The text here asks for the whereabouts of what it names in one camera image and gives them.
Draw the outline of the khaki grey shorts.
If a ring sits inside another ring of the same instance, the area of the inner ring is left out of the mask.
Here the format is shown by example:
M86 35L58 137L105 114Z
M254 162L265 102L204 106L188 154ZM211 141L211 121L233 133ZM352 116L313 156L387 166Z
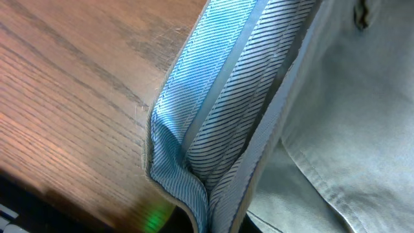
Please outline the khaki grey shorts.
M208 1L143 167L195 232L412 232L413 2Z

